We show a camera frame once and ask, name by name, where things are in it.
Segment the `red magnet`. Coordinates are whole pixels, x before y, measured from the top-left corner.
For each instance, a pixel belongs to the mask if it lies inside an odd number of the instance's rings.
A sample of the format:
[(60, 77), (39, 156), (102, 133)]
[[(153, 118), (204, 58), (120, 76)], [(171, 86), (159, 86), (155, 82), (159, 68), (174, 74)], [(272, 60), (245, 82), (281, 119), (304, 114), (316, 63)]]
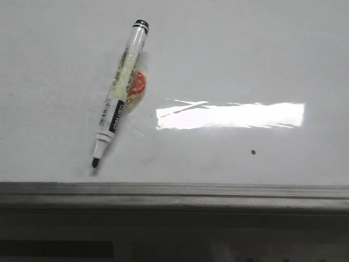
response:
[(133, 111), (142, 100), (147, 88), (147, 80), (148, 68), (142, 61), (139, 61), (136, 65), (132, 85), (125, 102), (127, 112)]

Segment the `grey aluminium whiteboard frame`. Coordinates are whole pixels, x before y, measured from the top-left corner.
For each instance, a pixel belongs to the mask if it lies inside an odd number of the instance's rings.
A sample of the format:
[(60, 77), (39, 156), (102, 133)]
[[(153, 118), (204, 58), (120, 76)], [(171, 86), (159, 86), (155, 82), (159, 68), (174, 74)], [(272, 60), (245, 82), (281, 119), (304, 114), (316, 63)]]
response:
[(1, 210), (346, 215), (348, 187), (210, 183), (3, 182)]

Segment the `white whiteboard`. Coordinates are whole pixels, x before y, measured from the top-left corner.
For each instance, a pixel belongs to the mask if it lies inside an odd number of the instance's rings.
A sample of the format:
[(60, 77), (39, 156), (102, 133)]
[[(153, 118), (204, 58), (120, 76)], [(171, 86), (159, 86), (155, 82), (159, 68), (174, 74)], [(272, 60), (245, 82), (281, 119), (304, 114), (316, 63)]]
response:
[[(138, 19), (147, 89), (93, 168)], [(348, 185), (348, 1), (1, 1), (1, 181)]]

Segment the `white black whiteboard marker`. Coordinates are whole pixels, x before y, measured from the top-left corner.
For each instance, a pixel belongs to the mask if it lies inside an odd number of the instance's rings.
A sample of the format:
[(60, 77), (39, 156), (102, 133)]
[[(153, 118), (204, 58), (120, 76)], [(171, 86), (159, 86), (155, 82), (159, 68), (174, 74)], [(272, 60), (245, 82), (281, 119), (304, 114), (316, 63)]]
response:
[(136, 20), (132, 26), (98, 124), (92, 156), (93, 168), (98, 166), (105, 150), (115, 136), (148, 32), (149, 24), (145, 20)]

